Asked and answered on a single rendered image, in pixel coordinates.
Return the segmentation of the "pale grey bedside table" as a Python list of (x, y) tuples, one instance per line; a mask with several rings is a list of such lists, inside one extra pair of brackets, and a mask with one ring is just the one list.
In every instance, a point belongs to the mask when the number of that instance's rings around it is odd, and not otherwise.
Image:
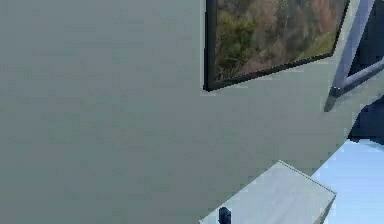
[(198, 224), (323, 224), (337, 193), (279, 160)]

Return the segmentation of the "pale blue bed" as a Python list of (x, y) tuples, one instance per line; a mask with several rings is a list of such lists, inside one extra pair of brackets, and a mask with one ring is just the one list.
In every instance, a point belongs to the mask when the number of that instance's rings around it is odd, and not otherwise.
[(384, 224), (384, 146), (346, 141), (312, 177), (336, 199), (325, 224)]

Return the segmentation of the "dark blue pillow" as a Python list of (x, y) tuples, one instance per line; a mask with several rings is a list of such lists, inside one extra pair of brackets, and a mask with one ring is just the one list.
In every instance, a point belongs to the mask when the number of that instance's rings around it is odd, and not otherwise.
[(384, 145), (384, 96), (360, 111), (348, 134), (348, 139), (353, 142), (367, 139)]

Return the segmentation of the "black framed landscape picture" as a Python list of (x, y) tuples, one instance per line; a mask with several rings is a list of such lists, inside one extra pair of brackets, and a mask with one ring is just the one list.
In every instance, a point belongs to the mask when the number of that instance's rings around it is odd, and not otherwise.
[(205, 0), (204, 84), (213, 91), (330, 57), (350, 0)]

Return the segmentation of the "grey framed window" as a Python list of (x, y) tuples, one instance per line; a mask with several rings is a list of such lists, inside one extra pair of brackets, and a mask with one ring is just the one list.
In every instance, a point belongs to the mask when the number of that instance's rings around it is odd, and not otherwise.
[(384, 0), (360, 0), (324, 111), (384, 70)]

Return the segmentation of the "small dark blue object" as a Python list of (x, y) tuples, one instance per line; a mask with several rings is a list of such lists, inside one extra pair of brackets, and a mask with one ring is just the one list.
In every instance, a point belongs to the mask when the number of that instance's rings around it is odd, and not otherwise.
[(219, 224), (231, 224), (231, 211), (227, 207), (219, 209)]

